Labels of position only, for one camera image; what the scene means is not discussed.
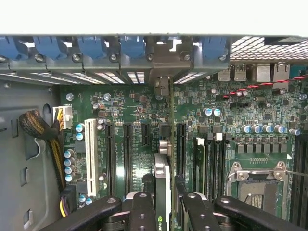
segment green circuit board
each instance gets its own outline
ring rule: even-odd
[[[114,124],[115,128],[115,167],[116,196],[124,199],[125,190],[125,161],[124,161],[124,128],[123,125],[130,123],[132,125],[132,187],[130,191],[142,190],[142,177],[147,173],[153,172],[154,153],[158,152],[159,128],[161,122],[170,119],[170,98],[174,97],[175,110],[175,128],[178,123],[186,126],[186,148],[185,148],[185,179],[189,191],[198,191],[200,184],[196,186],[196,181],[201,182],[196,176],[196,161],[200,162],[198,150],[196,148],[196,138],[207,140],[208,133],[222,133],[225,137],[228,134],[229,139],[223,143],[223,155],[215,149],[216,141],[209,143],[209,150],[216,150],[213,154],[215,160],[209,156],[204,163],[208,166],[208,174],[217,177],[211,183],[221,184],[220,194],[226,194],[227,177],[232,164],[237,161],[243,169],[273,169],[279,161],[286,164],[288,170],[293,169],[293,145],[294,136],[289,134],[290,128],[299,128],[304,122],[302,114],[303,101],[298,96],[303,91],[302,84],[291,82],[292,92],[284,95],[273,95],[273,89],[264,87],[260,89],[249,89],[245,97],[230,97],[223,99],[221,96],[231,91],[247,86],[246,82],[224,82],[200,80],[190,85],[175,85],[174,95],[157,100],[154,94],[154,88],[149,86],[61,86],[61,104],[73,107],[74,127],[83,123],[88,118],[99,118],[103,113],[106,122]],[[66,100],[65,96],[71,93],[74,95],[72,101]],[[109,93],[111,99],[106,101],[103,95]],[[262,102],[270,102],[271,107],[264,108],[260,105]],[[100,103],[100,110],[93,110],[92,105]],[[219,116],[206,116],[204,109],[219,109]],[[150,141],[144,145],[142,140],[142,124],[147,124],[150,129]],[[244,125],[276,125],[283,126],[284,133],[243,133],[241,127]],[[177,131],[175,132],[175,141],[177,140]],[[74,149],[76,144],[75,129],[64,131],[64,149]],[[98,166],[99,172],[106,171],[106,132],[98,131]],[[76,150],[75,155],[75,177],[71,184],[77,184],[86,180],[86,156],[84,152]],[[289,175],[287,181],[287,195],[284,195],[286,201],[282,202],[282,187],[280,182],[267,182],[267,184],[276,185],[277,193],[274,193],[277,199],[277,206],[273,213],[285,219],[289,218],[289,206],[291,199],[292,175]],[[106,179],[99,182],[98,198],[108,194],[109,182]],[[239,186],[232,185],[232,196],[239,197]],[[286,205],[286,213],[282,215],[282,204]]]

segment screw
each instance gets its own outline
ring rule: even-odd
[[[196,197],[196,195],[193,194],[193,193],[189,193],[188,196],[189,196],[190,198],[195,198],[195,197]]]
[[[117,57],[116,57],[115,54],[111,54],[111,55],[109,56],[109,58],[110,58],[111,61],[116,61],[116,60],[117,60]]]
[[[147,195],[145,193],[141,193],[139,197],[147,197]]]
[[[4,87],[5,87],[5,88],[10,88],[10,87],[11,87],[11,84],[10,84],[10,83],[5,83],[5,84],[4,84]]]
[[[184,60],[185,60],[185,61],[188,61],[188,60],[190,60],[190,59],[191,59],[190,54],[186,54],[186,55],[184,56]]]
[[[41,54],[35,54],[34,58],[37,62],[43,62],[44,61],[44,56]]]
[[[6,61],[6,58],[2,55],[0,55],[0,62],[5,62]]]
[[[148,55],[146,56],[146,59],[147,59],[148,61],[152,61],[153,58],[154,58],[154,55],[153,55],[153,54],[148,54]]]
[[[81,60],[80,54],[73,54],[72,59],[74,62],[78,62]]]
[[[227,203],[229,203],[230,201],[229,201],[227,198],[222,198],[222,199],[221,199],[221,202],[227,204]]]
[[[116,200],[115,200],[115,198],[112,198],[112,197],[111,197],[111,198],[108,199],[107,202],[108,202],[108,203],[114,203],[114,202],[116,202]]]
[[[227,56],[225,54],[223,54],[222,56],[219,57],[219,60],[221,61],[225,61],[227,58]]]

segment cable bundle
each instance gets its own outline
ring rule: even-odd
[[[53,165],[56,172],[58,188],[61,192],[65,188],[63,155],[58,135],[63,129],[63,112],[57,110],[54,124],[50,127],[41,117],[38,110],[28,111],[19,117],[21,128],[30,136],[45,140],[52,152]]]

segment white pci slot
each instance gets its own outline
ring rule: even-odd
[[[88,196],[96,196],[99,189],[96,127],[96,119],[85,120]]]

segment black pcie slot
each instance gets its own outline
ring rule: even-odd
[[[107,190],[108,195],[116,195],[116,138],[115,126],[108,123],[106,125],[106,165],[107,165]]]
[[[150,125],[142,123],[141,133],[142,133],[142,145],[143,146],[150,145]]]
[[[177,175],[185,177],[186,168],[186,127],[185,123],[178,123],[177,127]]]
[[[295,154],[293,171],[308,174],[308,137],[300,135],[295,138]],[[308,178],[293,175],[290,221],[304,229],[308,229]]]
[[[124,177],[125,177],[125,195],[132,192],[133,162],[132,162],[132,124],[123,125],[124,138]]]

